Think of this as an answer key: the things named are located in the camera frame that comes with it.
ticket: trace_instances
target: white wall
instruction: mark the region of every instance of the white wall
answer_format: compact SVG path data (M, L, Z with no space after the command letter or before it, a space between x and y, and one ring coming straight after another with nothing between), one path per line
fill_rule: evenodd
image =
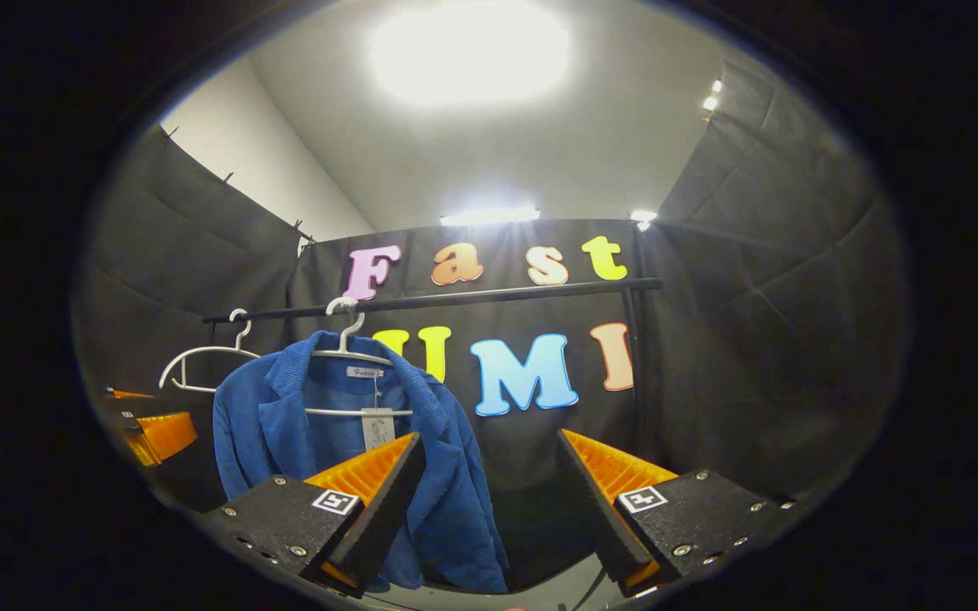
M160 120L207 170L323 241L373 228L275 107L248 57L214 75Z

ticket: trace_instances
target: blue jacket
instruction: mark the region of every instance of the blue jacket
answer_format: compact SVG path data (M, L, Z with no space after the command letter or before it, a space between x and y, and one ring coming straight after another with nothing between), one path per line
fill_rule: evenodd
M426 468L379 576L405 588L424 584L420 561L451 583L474 591L504 592L508 567L486 487L481 454L466 414L437 379L413 367L379 341L350 336L346 348L383 356L386 367L351 359L311 359L338 348L338 335L317 332L282 352L244 364L214 394L214 449L229 500L276 474L307 479L365 452L361 418L306 414L304 407L412 410L395 417L396 438L418 432ZM350 378L347 367L383 368Z

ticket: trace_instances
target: foam letter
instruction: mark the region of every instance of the foam letter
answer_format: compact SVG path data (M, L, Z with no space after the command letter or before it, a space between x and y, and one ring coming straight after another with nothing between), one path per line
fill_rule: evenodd
M443 382L445 374L445 359L443 359L443 340L451 337L450 328L423 328L418 337L424 341L424 370L432 378Z
M625 266L618 266L614 263L614 255L620 254L621 246L611 244L606 236L598 236L587 241L581 247L583 252L590 252L591 266L594 266L594 273L606 281L620 281L628 274Z
M377 258L384 260L377 263ZM397 246L366 248L350 252L350 259L353 259L353 268L350 270L350 286L342 294L342 297L352 297L357 301L364 301L376 297L376 289L372 289L372 279L375 279L377 285L381 285L387 279L387 271L391 268L391 264L386 260L397 261L402 259L402 251Z
M372 338L402 356L402 346L410 340L410 334L400 328L389 328L377 330Z
M560 264L564 256L554 247L536 246L527 251L527 263L531 268L527 275L535 283L544 285L559 285L568 282L568 268Z
M520 410L531 405L535 384L540 387L536 404L541 409L574 405L579 395L568 385L564 364L566 344L568 338L563 335L539 335L531 344L531 353L523 365L499 339L486 339L471 345L470 353L481 363L481 403L474 407L474 411L481 417L508 413L509 403L504 400L501 384Z
M478 249L473 244L458 243L443 247L432 260L439 263L432 270L432 282L440 286L473 281L485 271L485 267L478 264Z
M599 341L606 363L606 380L603 388L614 392L632 388L632 359L625 346L628 327L621 323L606 323L591 329L591 337Z

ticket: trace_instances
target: black fabric backdrop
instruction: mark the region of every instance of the black fabric backdrop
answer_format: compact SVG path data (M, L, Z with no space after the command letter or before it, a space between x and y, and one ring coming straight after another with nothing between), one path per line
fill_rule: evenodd
M375 299L421 294L464 293L472 290L517 289L536 286L527 275L529 248L556 247L564 256L568 283L600 282L591 256L581 250L586 241L605 236L621 245L615 255L618 266L628 268L627 278L639 277L632 223L628 221L533 221L481 227L425 227L402 232L374 233L314 244L302 252L290 283L290 305L314 306L330 302L349 285L350 252L397 244L402 258L392 264ZM477 248L485 271L470 282L438 286L432 283L434 255L449 244L469 243ZM339 332L349 325L348 316L298 318L295 337L316 329ZM424 367L424 343L418 331L427 326L447 326L445 343L447 389L464 407L481 446L486 478L492 495L497 527L512 564L509 584L527 587L546 579L593 550L590 529L570 510L556 464L554 434L560 427L608 442L625 451L636 451L636 410L630 390L610 392L602 350L590 337L591 328L605 323L625 323L620 294L587 294L575 297L477 303L391 312L372 312L358 335L370 337L384 329L403 329L411 336L403 356ZM267 324L259 321L260 326ZM520 362L525 362L536 337L559 333L568 338L565 363L570 386L579 395L574 406L543 410L533 405L521 411L504 392L512 409L499 417L483 418L474 411L481 401L481 368L469 348L475 341L500 339Z
M562 252L568 282L597 282L581 247L602 235L621 245L615 262L627 278L664 281L641 300L639 405L631 390L603 388L602 351L589 335L625 323L619 294L370 313L360 332L407 330L404 356L423 367L418 331L452 330L445 382L481 445L509 586L537 583L593 549L552 451L560 427L674 471L713 468L762 494L815 502L878 433L899 378L908 342L899 240L868 169L814 109L745 58L731 55L722 79L721 112L645 233L629 221L427 227L314 244L295 258L288 224L155 129L124 159L90 221L96 246L74 298L87 378L193 414L199 440L147 473L185 506L210 509L224 500L210 396L156 389L172 356L210 343L202 317L322 305L346 290L350 252L389 244L402 259L377 299L532 286L525 254L535 246ZM434 255L456 243L474 244L485 271L437 286ZM256 321L244 348L280 350L348 320ZM218 325L215 343L231 345L241 328ZM579 401L478 417L481 369L470 345L500 339L521 362L547 333L568 338ZM191 383L215 386L241 362L193 357ZM114 417L121 405L101 400L98 409Z
M728 51L714 115L659 219L645 349L667 464L817 502L880 432L911 339L899 228L862 156Z
M211 338L202 317L283 308L298 236L153 127L119 159L90 210L85 237L70 295L71 330L97 414L118 440L120 411L189 412L198 440L144 472L176 502L212 509L225 502L214 462L212 395L171 382L159 390L160 371L211 339L233 345L244 328L218 325ZM242 347L261 354L283 341L283 324L271 323L252 328ZM217 386L244 362L244 356L190 356L188 382ZM179 367L170 378L179 379ZM98 397L105 387L158 399Z

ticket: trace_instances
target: jacket collar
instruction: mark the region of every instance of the jacket collar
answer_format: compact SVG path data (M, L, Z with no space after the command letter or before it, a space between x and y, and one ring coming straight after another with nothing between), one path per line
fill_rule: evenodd
M315 350L337 350L338 340L337 333L318 330L311 337L284 349L275 360L271 370L267 372L267 383L276 392L278 398L283 400L289 395L296 395L299 398L304 387L307 363L311 360L312 352ZM435 438L435 440L441 440L445 436L447 415L443 411L439 399L436 398L424 380L422 371L413 367L387 345L381 344L375 339L351 335L346 337L346 348L350 352L383 356L391 361L391 366L395 368L395 373L399 376L402 389L407 392L414 406L414 417L423 421L422 426L419 427L420 432Z

